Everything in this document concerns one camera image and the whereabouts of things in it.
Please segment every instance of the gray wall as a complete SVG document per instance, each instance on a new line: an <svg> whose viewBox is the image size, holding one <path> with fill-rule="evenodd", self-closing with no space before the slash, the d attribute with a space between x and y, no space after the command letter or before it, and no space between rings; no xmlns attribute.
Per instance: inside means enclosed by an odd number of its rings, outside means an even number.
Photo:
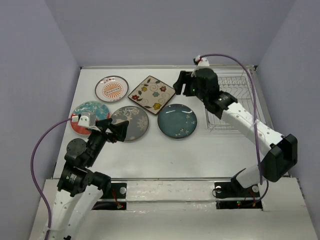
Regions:
<svg viewBox="0 0 320 240"><path fill-rule="evenodd" d="M1 239L29 239L39 204L30 157L39 137L68 117L79 74L43 0L0 1ZM40 185L49 177L64 127L36 155Z"/></svg>
<svg viewBox="0 0 320 240"><path fill-rule="evenodd" d="M297 0L265 53L258 73L275 129L298 138L305 201L320 237L320 1Z"/></svg>
<svg viewBox="0 0 320 240"><path fill-rule="evenodd" d="M81 66L190 65L212 52L256 65L294 1L46 0Z"/></svg>

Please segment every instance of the square plate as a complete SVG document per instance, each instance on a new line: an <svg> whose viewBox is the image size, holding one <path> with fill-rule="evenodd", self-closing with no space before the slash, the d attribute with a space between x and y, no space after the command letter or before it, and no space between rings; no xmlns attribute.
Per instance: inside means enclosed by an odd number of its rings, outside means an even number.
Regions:
<svg viewBox="0 0 320 240"><path fill-rule="evenodd" d="M128 98L157 115L175 94L176 91L171 86L153 76L148 76Z"/></svg>

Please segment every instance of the plate with orange pattern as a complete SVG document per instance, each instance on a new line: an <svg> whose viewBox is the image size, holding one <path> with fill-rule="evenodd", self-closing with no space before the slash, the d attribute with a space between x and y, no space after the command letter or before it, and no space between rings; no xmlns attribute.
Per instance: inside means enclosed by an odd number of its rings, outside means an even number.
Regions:
<svg viewBox="0 0 320 240"><path fill-rule="evenodd" d="M95 95L101 101L110 103L122 99L128 92L128 82L120 76L107 76L95 86Z"/></svg>

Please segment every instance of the round plate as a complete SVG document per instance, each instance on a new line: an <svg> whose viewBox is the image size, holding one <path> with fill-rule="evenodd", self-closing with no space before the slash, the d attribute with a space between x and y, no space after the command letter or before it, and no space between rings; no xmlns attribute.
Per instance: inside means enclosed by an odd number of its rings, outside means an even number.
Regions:
<svg viewBox="0 0 320 240"><path fill-rule="evenodd" d="M129 121L125 142L140 138L145 134L149 126L148 115L142 108L136 106L121 107L112 114L111 118L113 124Z"/></svg>
<svg viewBox="0 0 320 240"><path fill-rule="evenodd" d="M94 112L96 114L96 119L97 120L102 120L102 119L108 119L110 118L110 112L109 109L106 105L104 105L101 102L98 101L87 101L79 105L78 107L75 108L73 113L71 114L72 116L78 116L81 113L84 112ZM83 126L78 126L77 122L70 122L72 129L84 136L90 135L91 131L87 130Z"/></svg>
<svg viewBox="0 0 320 240"><path fill-rule="evenodd" d="M104 102L115 102L122 99L128 92L128 82L120 76L107 76L95 86L95 95Z"/></svg>
<svg viewBox="0 0 320 240"><path fill-rule="evenodd" d="M197 127L197 117L189 107L171 104L159 113L158 126L165 135L182 139L194 132Z"/></svg>

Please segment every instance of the white wire rack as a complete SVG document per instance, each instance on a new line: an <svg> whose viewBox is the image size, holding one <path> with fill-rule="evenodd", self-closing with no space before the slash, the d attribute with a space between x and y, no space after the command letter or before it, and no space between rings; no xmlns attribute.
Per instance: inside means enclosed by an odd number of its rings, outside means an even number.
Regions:
<svg viewBox="0 0 320 240"><path fill-rule="evenodd" d="M252 87L249 81L249 78L245 72L242 73L229 73L218 74L218 82L220 89L224 92L230 93L235 98L238 99L238 102L243 105L243 107L253 115L254 113L254 104L253 104L253 95ZM257 97L257 118L265 122L261 106ZM206 123L209 131L226 131L226 130L235 130L233 126L226 123L223 120L220 120L212 113L205 110Z"/></svg>

